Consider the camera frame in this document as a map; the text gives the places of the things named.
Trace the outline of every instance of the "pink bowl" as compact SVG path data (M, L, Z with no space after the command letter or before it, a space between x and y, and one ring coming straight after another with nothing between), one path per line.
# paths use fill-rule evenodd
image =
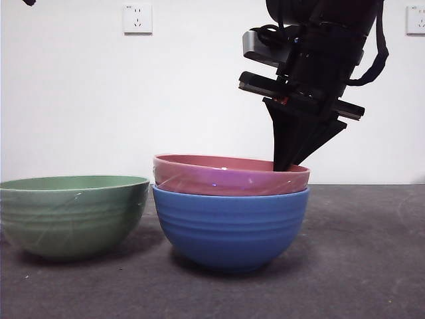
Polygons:
M176 193L261 196L307 188L310 170L293 165L273 171L272 161L200 155L157 155L153 174L159 189Z

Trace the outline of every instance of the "green bowl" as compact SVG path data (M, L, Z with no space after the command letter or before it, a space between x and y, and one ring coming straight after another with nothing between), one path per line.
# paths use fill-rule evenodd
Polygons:
M46 259L92 257L116 246L139 223L149 180L69 176L0 183L6 239Z

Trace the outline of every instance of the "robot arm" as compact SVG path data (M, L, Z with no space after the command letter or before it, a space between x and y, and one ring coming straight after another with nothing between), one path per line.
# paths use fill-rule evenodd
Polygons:
M359 120L364 114L364 108L339 98L347 85L372 82L385 66L383 0L266 3L278 26L245 33L244 56L276 67L278 78L243 72L239 88L265 96L274 127L274 169L284 171L344 130L338 117ZM376 18L378 56L362 78L351 80Z

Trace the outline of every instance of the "bowl rim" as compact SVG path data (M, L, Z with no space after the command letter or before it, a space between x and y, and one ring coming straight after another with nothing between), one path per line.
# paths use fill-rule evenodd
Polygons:
M87 188L60 188L60 189L19 189L19 188L6 188L4 184L12 183L15 181L29 181L34 179L56 179L56 178L67 178L67 177L130 177L130 178L138 178L141 181L139 183L128 183L117 186L107 186L107 187L87 187ZM0 183L0 191L17 191L17 192L66 192L66 191L94 191L101 189L117 189L123 187L131 187L136 185L150 184L150 180L147 177L136 176L136 175L58 175L58 176L43 176L43 177L28 177L22 179L12 179L9 181L2 181Z
M300 167L303 169L303 171L260 171L257 169L240 169L240 168L230 168L230 169L221 169L218 167L212 167L212 166L205 166L205 165L196 165L196 164L187 164L187 163L179 163L177 161L169 161L167 159L161 158L163 156L197 156L197 157L204 157L204 158L221 158L221 159L232 159L232 160L248 160L248 161L261 161L266 163L273 163L272 161L266 161L264 159L255 159L255 158L239 158L239 157L232 157L232 156L216 156L216 155L199 155L199 154L157 154L154 155L153 159L163 162L163 163L172 163L173 165L183 166L183 167L200 167L202 169L213 169L216 171L237 171L237 172L256 172L256 173L273 173L274 175L281 175L281 174L288 174L288 175L295 175L295 174L307 174L310 173L310 169L304 166L295 165L297 167Z
M170 194L176 197L192 197L192 198L220 198L220 199L225 199L225 200L232 200L232 199L246 199L246 200L260 200L260 199L272 199L272 198L282 198L282 197L295 197L295 196L302 196L305 194L309 194L310 193L310 187L306 187L305 189L303 189L302 191L297 191L295 193L287 193L287 194L277 194L277 195L241 195L241 196L227 196L227 195L201 195L201 194L190 194L190 193L178 193L176 191L166 191L164 189L160 189L158 188L158 186L156 186L156 184L152 185L152 190L158 193L166 193L166 194Z

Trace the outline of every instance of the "stacked bowls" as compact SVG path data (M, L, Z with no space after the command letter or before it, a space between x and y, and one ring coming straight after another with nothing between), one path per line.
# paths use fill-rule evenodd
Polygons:
M20 179L0 184L6 239L46 259L92 257L139 223L149 180L130 176Z
M161 227L183 255L209 269L247 272L286 250L303 221L309 170L196 155L153 159Z

